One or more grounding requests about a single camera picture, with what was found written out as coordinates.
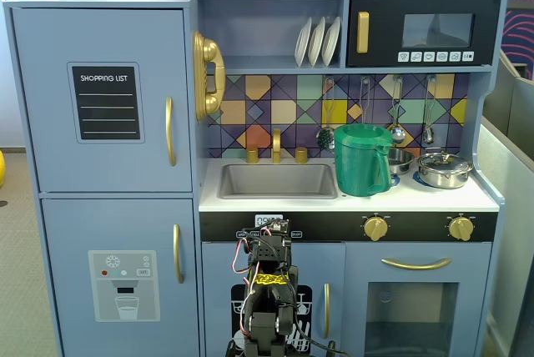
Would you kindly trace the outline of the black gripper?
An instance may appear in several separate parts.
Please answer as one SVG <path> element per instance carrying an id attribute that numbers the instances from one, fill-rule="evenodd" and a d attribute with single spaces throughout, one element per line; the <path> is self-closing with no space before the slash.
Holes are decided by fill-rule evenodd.
<path id="1" fill-rule="evenodd" d="M 277 229 L 260 229 L 252 231 L 249 236 L 264 244 L 285 245 L 285 241 L 290 242 L 290 233 L 288 230 Z"/>

